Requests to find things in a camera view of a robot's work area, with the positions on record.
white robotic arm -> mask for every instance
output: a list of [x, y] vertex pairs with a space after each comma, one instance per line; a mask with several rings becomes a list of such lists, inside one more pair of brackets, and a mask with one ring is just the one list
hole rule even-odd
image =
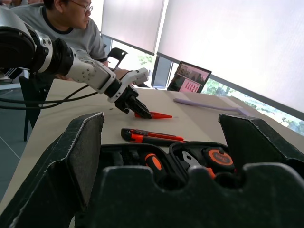
[[65, 41], [51, 40], [35, 31], [11, 11], [0, 7], [0, 68], [27, 68], [32, 75], [49, 73], [68, 76], [76, 82], [86, 83], [125, 113], [133, 110], [142, 118], [151, 119], [147, 107], [137, 100], [138, 93], [129, 86], [148, 80], [148, 70], [127, 73], [120, 81], [101, 62], [88, 55], [79, 55]]

laptop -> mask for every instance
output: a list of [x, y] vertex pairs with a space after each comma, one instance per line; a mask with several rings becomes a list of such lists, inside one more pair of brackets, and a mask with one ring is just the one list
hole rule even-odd
[[210, 75], [209, 70], [181, 61], [167, 90], [201, 93]]

table surface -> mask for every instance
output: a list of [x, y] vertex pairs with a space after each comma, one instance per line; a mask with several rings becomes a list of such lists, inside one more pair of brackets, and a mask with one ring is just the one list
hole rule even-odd
[[[47, 100], [61, 100], [82, 87], [84, 84], [54, 80]], [[172, 119], [144, 120], [134, 117], [134, 114], [124, 114], [114, 104], [107, 101], [105, 95], [67, 102], [41, 111], [35, 128], [0, 204], [0, 213], [12, 199], [22, 182], [30, 173], [44, 150], [66, 129], [70, 121], [84, 114], [104, 112], [105, 124], [102, 131], [102, 144], [125, 143], [120, 136], [122, 128], [135, 128], [153, 132], [180, 135], [187, 141], [210, 141], [226, 144], [223, 131], [218, 122], [221, 111], [192, 107], [173, 102], [174, 98], [188, 99], [218, 107], [243, 107], [252, 116], [265, 120], [287, 141], [300, 151], [304, 151], [304, 138], [292, 130], [282, 126], [273, 119], [247, 106], [235, 98], [217, 97], [196, 93], [178, 93], [163, 90], [137, 89], [139, 99], [150, 111], [171, 114]], [[78, 95], [92, 93], [86, 88]]]

black cable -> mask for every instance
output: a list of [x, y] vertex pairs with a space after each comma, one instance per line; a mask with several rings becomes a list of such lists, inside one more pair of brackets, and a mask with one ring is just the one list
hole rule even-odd
[[30, 105], [43, 105], [43, 104], [52, 104], [52, 103], [62, 103], [62, 102], [70, 102], [70, 101], [76, 101], [79, 100], [78, 98], [73, 98], [73, 99], [69, 99], [70, 97], [72, 97], [73, 95], [75, 95], [76, 93], [78, 93], [79, 91], [85, 89], [89, 87], [88, 85], [85, 85], [83, 87], [81, 87], [80, 89], [76, 90], [75, 92], [71, 93], [69, 96], [67, 96], [65, 99], [63, 100], [55, 100], [55, 101], [21, 101], [21, 100], [11, 100], [11, 99], [5, 99], [5, 98], [0, 98], [0, 101], [2, 102], [7, 102], [7, 103], [15, 103], [15, 104], [30, 104]]
[[76, 90], [75, 92], [73, 92], [69, 96], [67, 96], [65, 99], [59, 100], [56, 104], [53, 104], [53, 105], [49, 105], [49, 106], [45, 106], [45, 107], [27, 107], [27, 108], [26, 107], [24, 108], [24, 107], [0, 106], [0, 109], [2, 108], [2, 109], [10, 109], [10, 110], [41, 110], [41, 109], [47, 109], [47, 108], [52, 108], [52, 107], [58, 106], [58, 105], [62, 104], [63, 102], [77, 101], [77, 100], [84, 99], [84, 98], [98, 94], [97, 92], [95, 92], [95, 93], [91, 93], [91, 94], [88, 94], [85, 96], [80, 96], [77, 98], [69, 99], [71, 96], [75, 95], [76, 93], [78, 93], [79, 91], [83, 90], [86, 87], [88, 87], [88, 86], [84, 86], [84, 87]]

roller shade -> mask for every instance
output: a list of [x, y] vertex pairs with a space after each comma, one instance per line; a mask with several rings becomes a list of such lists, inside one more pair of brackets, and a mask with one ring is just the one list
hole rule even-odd
[[90, 18], [98, 26], [99, 31], [101, 31], [101, 21], [103, 19], [103, 7], [104, 7], [104, 0], [92, 0], [91, 6], [93, 6], [93, 11], [91, 12]]
[[304, 1], [170, 0], [159, 55], [304, 112]]
[[163, 0], [104, 0], [102, 36], [154, 54]]

